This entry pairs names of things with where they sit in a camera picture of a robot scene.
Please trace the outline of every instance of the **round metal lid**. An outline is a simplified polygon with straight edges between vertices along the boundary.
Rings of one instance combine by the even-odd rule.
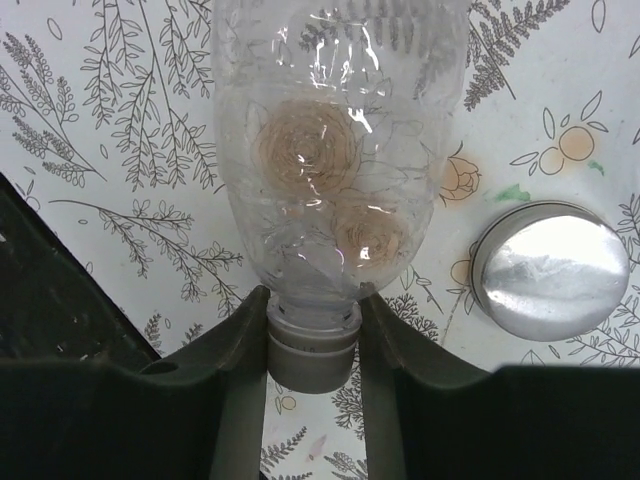
[[[616,309],[629,282],[629,259],[618,235],[593,213],[535,202],[485,231],[470,282],[478,305],[508,332],[564,340]]]

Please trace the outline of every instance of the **printed rose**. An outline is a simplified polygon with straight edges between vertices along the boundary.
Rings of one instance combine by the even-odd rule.
[[[473,163],[460,157],[449,157],[445,165],[440,197],[443,200],[464,200],[478,190],[480,173]]]
[[[258,134],[254,161],[277,190],[302,197],[339,193],[351,186],[360,166],[350,123],[338,106],[285,101]]]
[[[345,263],[362,269],[393,265],[408,236],[394,213],[367,203],[339,204],[332,231]]]

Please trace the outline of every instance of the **botanical print wallpaper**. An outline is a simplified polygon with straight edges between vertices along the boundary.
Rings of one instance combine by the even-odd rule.
[[[168,354],[257,283],[217,170],[215,0],[5,0],[2,173]],[[640,364],[640,3],[475,0],[464,92],[438,205],[416,259],[383,293],[422,334],[486,369]],[[524,202],[587,207],[633,271],[616,312],[554,343],[502,331],[467,278],[482,230]],[[270,479],[366,479],[360,372],[336,392],[269,381]]]

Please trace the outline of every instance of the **clear plastic bottle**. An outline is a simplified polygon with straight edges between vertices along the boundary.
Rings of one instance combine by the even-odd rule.
[[[464,72],[469,0],[216,0],[218,159],[274,293],[269,368],[348,377],[357,301],[420,247]]]

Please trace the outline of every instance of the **silver cap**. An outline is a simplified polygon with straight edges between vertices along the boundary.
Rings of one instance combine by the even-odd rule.
[[[557,341],[586,333],[618,306],[629,258],[618,235],[576,205],[535,202],[482,235],[471,260],[478,305],[509,333]]]
[[[285,311],[273,295],[267,317],[268,369],[276,382],[294,392],[320,394],[349,380],[362,324],[357,304],[347,317],[314,321],[304,310]]]

